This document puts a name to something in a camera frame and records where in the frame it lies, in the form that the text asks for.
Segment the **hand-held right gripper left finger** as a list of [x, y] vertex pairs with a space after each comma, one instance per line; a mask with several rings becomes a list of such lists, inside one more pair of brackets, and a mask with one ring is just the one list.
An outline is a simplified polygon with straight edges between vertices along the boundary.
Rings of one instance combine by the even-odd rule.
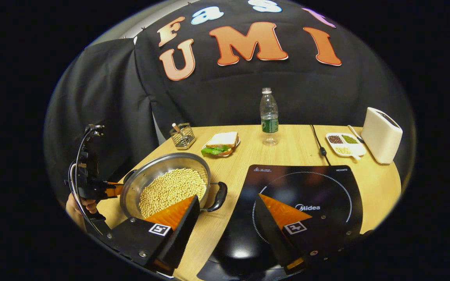
[[150, 218], [125, 220], [105, 235], [105, 244], [147, 270], [172, 274], [199, 213], [198, 196], [190, 196]]

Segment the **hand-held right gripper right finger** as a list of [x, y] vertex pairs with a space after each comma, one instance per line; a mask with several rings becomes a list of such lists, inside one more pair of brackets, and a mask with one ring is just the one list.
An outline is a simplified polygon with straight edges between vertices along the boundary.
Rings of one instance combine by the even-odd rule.
[[277, 262], [289, 274], [322, 263], [364, 238], [358, 223], [309, 215], [264, 194], [256, 197], [255, 219]]

